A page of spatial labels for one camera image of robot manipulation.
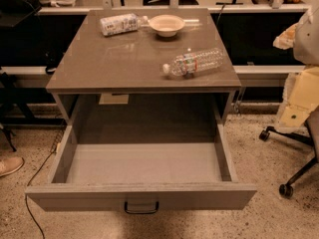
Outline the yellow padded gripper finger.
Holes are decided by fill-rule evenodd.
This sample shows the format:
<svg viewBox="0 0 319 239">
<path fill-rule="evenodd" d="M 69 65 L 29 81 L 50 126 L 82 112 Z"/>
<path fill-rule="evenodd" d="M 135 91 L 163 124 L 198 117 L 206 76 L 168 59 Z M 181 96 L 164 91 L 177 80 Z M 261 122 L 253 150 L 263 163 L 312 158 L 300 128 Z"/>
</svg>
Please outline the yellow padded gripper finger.
<svg viewBox="0 0 319 239">
<path fill-rule="evenodd" d="M 319 68 L 305 67 L 286 79 L 278 111 L 280 127 L 300 127 L 319 106 Z"/>
</svg>

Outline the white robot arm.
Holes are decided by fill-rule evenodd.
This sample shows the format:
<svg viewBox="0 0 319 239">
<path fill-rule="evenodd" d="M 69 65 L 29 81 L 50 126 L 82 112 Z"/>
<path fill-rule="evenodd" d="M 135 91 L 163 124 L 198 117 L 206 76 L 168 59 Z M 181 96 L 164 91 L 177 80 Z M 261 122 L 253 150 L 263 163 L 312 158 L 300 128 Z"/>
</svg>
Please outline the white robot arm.
<svg viewBox="0 0 319 239">
<path fill-rule="evenodd" d="M 319 8 L 310 7 L 275 38 L 273 46 L 292 48 L 294 58 L 305 65 L 300 73 L 289 74 L 277 113 L 276 125 L 289 131 L 302 126 L 319 106 Z"/>
</svg>

